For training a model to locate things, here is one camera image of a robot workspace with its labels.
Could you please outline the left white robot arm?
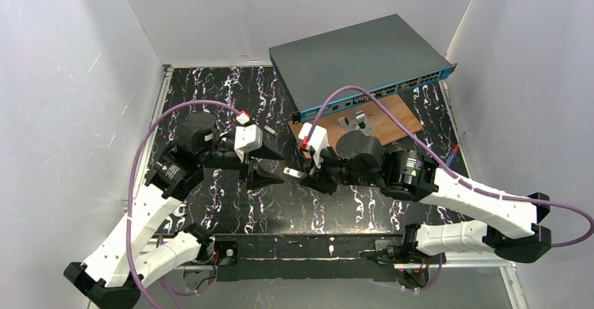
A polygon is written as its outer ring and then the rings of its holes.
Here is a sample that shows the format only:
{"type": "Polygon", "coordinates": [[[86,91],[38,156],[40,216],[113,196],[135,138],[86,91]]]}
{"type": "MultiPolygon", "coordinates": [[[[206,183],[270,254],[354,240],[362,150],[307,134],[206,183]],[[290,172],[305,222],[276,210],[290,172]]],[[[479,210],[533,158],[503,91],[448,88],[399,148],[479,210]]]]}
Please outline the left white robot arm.
{"type": "Polygon", "coordinates": [[[205,169],[235,170],[247,188],[279,184],[259,160],[282,156],[263,141],[263,132],[241,114],[237,126],[219,132],[213,115],[189,114],[174,139],[154,160],[144,185],[104,242],[84,261],[72,262],[64,277],[99,308],[132,308],[141,291],[188,262],[215,266],[221,256],[214,235],[190,224],[150,252],[144,248],[173,212],[202,182],[205,169]]]}

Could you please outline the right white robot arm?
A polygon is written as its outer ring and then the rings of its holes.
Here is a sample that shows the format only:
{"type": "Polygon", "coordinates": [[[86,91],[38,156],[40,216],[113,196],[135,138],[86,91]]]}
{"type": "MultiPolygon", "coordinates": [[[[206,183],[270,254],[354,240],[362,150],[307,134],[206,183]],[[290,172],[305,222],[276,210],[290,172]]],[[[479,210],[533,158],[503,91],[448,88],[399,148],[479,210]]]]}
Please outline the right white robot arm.
{"type": "Polygon", "coordinates": [[[538,194],[520,202],[499,191],[449,175],[417,151],[390,151],[373,136],[353,130],[331,146],[327,132],[306,125],[299,133],[308,158],[300,185],[331,195],[340,185],[378,189],[404,202],[444,207],[466,220],[444,225],[409,224],[398,245],[383,257],[404,260],[446,252],[492,252],[518,263],[533,263],[552,247],[551,231],[540,225],[548,214],[538,194]]]}

